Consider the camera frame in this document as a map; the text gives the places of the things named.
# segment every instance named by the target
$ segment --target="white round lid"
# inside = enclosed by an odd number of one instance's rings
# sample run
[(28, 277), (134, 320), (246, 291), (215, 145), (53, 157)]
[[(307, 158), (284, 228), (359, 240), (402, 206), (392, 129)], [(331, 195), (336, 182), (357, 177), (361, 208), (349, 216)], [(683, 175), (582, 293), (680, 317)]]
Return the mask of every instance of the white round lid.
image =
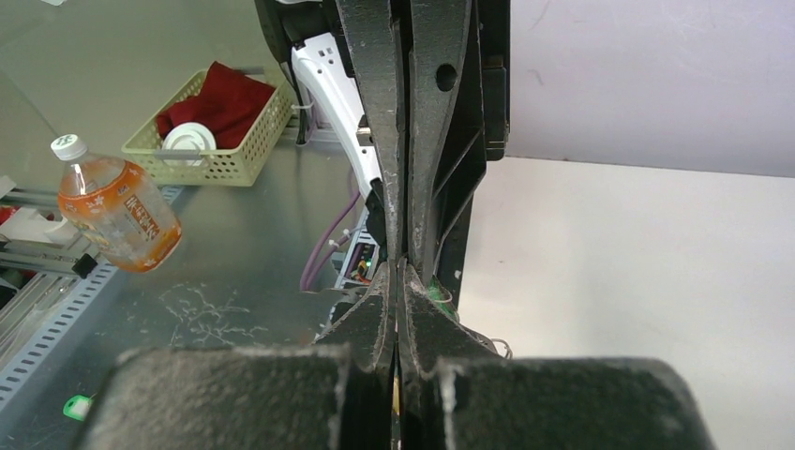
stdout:
[(62, 161), (77, 159), (88, 152), (88, 145), (76, 134), (65, 134), (52, 141), (50, 149)]
[(163, 140), (166, 150), (216, 150), (213, 132), (198, 122), (175, 127)]

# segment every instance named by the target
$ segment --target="white table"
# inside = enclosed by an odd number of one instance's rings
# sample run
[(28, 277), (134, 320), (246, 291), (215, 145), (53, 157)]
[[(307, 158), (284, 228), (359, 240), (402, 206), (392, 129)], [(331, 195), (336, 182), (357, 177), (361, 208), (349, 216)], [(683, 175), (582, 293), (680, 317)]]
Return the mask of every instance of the white table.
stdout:
[(795, 449), (795, 179), (507, 158), (467, 251), (461, 321), (517, 357), (656, 357), (718, 448)]

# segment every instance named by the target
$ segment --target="red cloth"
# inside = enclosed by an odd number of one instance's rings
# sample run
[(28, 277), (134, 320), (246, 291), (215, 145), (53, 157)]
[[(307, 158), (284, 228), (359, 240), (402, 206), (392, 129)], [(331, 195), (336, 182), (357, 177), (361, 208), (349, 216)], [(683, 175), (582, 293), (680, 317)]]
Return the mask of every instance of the red cloth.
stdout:
[(176, 126), (198, 122), (213, 132), (218, 148), (234, 148), (243, 141), (274, 91), (273, 86), (216, 61), (207, 70), (198, 96), (174, 103), (157, 115), (157, 131), (165, 139)]

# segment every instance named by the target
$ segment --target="white bottle cap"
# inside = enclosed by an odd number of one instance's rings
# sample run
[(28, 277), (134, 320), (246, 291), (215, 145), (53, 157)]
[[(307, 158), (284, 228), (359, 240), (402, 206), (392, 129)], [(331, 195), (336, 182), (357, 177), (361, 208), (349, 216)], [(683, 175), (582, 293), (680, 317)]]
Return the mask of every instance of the white bottle cap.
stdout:
[(77, 159), (88, 152), (88, 145), (83, 142), (76, 134), (65, 134), (52, 141), (50, 144), (52, 152), (62, 161)]

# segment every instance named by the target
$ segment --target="plastic basket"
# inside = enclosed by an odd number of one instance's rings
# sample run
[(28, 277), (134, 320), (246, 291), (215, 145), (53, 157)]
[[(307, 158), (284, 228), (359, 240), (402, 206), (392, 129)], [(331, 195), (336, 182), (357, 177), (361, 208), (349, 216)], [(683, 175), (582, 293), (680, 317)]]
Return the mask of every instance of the plastic basket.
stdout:
[(161, 185), (251, 186), (270, 156), (293, 110), (290, 86), (278, 71), (265, 71), (265, 82), (276, 87), (254, 125), (236, 148), (218, 150), (161, 150), (155, 118), (174, 103), (199, 94), (207, 71), (194, 75), (122, 147)]

